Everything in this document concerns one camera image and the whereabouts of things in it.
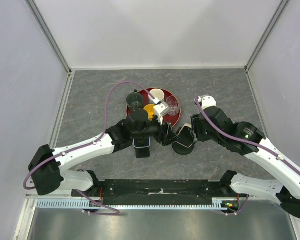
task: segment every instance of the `white mug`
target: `white mug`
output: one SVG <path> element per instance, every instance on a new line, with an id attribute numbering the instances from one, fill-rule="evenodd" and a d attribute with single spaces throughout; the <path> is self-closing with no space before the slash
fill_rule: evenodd
<path id="1" fill-rule="evenodd" d="M 150 93 L 157 99 L 159 99 L 159 101 L 163 102 L 165 100 L 165 93 L 164 91 L 162 91 L 161 89 L 152 89 L 150 91 Z M 153 98 L 149 95 L 149 104 L 155 104 L 153 101 Z"/>

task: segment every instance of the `wall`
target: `wall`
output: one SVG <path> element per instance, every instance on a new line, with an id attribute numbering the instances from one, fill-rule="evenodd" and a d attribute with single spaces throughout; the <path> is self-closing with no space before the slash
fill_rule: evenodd
<path id="1" fill-rule="evenodd" d="M 280 0 L 36 0 L 71 68 L 244 66 Z"/>
<path id="2" fill-rule="evenodd" d="M 0 1 L 0 240 L 12 239 L 27 166 L 48 143 L 67 74 L 22 0 Z"/>
<path id="3" fill-rule="evenodd" d="M 274 144 L 300 166 L 300 0 L 292 0 L 250 70 Z"/>

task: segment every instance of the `glass cup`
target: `glass cup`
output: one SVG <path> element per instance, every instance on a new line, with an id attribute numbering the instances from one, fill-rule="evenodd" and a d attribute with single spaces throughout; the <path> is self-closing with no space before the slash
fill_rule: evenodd
<path id="1" fill-rule="evenodd" d="M 180 112 L 180 105 L 175 96 L 168 97 L 165 102 L 170 107 L 170 116 L 176 116 Z"/>

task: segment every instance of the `red plate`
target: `red plate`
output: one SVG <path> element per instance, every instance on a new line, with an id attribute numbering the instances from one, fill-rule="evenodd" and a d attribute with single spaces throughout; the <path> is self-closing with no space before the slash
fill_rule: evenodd
<path id="1" fill-rule="evenodd" d="M 147 90 L 150 92 L 152 89 L 155 89 L 157 87 L 152 87 L 152 88 L 147 88 Z M 162 89 L 162 88 L 157 88 L 157 89 L 161 89 L 163 92 L 164 92 L 164 100 L 166 101 L 168 97 L 170 96 L 174 96 L 171 92 L 165 90 L 165 89 Z M 149 104 L 149 97 L 148 97 L 148 94 L 146 93 L 145 90 L 141 90 L 139 91 L 139 93 L 142 95 L 143 97 L 143 106 L 146 106 Z M 128 108 L 128 106 L 126 106 L 126 114 L 129 115 L 131 113 L 130 109 Z M 170 122 L 172 127 L 174 127 L 177 122 L 179 121 L 180 119 L 180 115 L 181 115 L 181 108 L 180 108 L 180 111 L 177 115 L 175 116 L 170 116 L 169 114 L 165 115 L 163 117 L 163 120 L 167 123 L 167 122 Z"/>

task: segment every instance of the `white backdrop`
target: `white backdrop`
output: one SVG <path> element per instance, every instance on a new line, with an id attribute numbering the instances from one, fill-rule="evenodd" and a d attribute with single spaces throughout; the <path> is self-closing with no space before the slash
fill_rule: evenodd
<path id="1" fill-rule="evenodd" d="M 300 166 L 300 0 L 291 0 L 250 71 L 270 138 Z"/>
<path id="2" fill-rule="evenodd" d="M 15 233 L 23 180 L 49 143 L 67 73 L 22 0 L 0 1 L 0 240 Z"/>
<path id="3" fill-rule="evenodd" d="M 242 67 L 280 0 L 36 0 L 71 68 Z"/>

